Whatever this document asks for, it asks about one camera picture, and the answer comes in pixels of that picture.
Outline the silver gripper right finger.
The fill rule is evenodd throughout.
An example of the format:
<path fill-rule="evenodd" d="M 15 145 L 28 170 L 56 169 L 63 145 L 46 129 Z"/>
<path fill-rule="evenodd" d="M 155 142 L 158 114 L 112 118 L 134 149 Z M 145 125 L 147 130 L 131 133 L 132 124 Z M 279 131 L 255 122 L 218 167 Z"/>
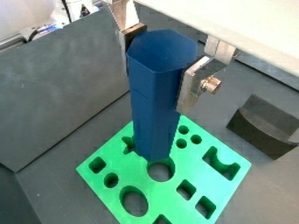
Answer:
<path fill-rule="evenodd" d="M 182 85 L 177 102 L 177 111 L 186 114 L 201 95 L 219 91 L 222 81 L 215 74 L 235 59 L 239 50 L 223 40 L 209 36 L 205 46 L 206 54 L 202 55 L 187 67 L 182 76 Z"/>

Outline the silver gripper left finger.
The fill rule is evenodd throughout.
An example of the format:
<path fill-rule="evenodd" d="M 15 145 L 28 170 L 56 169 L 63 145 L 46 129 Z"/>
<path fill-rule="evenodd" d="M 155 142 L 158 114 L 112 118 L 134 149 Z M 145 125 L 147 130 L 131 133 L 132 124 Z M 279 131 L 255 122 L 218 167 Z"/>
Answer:
<path fill-rule="evenodd" d="M 139 21 L 134 0 L 107 0 L 107 7 L 116 21 L 123 68 L 124 74 L 127 74 L 127 49 L 134 37 L 147 31 L 147 26 Z"/>

